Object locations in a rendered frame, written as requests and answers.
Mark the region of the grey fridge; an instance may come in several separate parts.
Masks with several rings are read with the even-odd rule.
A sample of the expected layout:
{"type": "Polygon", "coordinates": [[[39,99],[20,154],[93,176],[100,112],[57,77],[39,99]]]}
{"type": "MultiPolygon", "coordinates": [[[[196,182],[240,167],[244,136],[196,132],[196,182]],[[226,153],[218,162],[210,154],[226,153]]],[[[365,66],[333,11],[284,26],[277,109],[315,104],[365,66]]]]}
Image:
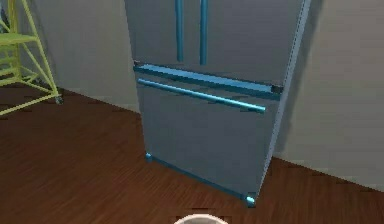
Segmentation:
{"type": "Polygon", "coordinates": [[[208,0],[200,65],[200,0],[124,0],[146,157],[254,205],[278,140],[313,0],[208,0]],[[261,114],[137,80],[266,107],[261,114]]]}

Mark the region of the white round object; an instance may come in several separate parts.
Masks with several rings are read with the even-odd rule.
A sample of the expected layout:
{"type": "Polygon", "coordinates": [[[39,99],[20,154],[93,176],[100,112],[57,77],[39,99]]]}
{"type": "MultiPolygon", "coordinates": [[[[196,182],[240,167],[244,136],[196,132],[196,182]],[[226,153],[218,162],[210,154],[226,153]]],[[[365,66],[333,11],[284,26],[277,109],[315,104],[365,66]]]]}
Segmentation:
{"type": "Polygon", "coordinates": [[[191,214],[182,217],[174,224],[228,224],[223,219],[210,214],[191,214]]]}

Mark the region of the yellow-green shelf stand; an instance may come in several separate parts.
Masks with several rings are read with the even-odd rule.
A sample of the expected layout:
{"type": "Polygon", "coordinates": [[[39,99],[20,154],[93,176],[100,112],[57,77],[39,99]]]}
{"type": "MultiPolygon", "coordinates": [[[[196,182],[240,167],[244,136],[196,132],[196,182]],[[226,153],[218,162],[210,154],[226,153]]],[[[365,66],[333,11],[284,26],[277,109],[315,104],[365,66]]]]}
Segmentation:
{"type": "Polygon", "coordinates": [[[62,104],[62,95],[54,81],[27,0],[6,1],[7,9],[4,9],[0,0],[0,87],[18,83],[42,91],[45,96],[0,110],[0,116],[52,98],[57,104],[62,104]],[[31,34],[19,31],[17,1],[21,2],[31,34]]]}

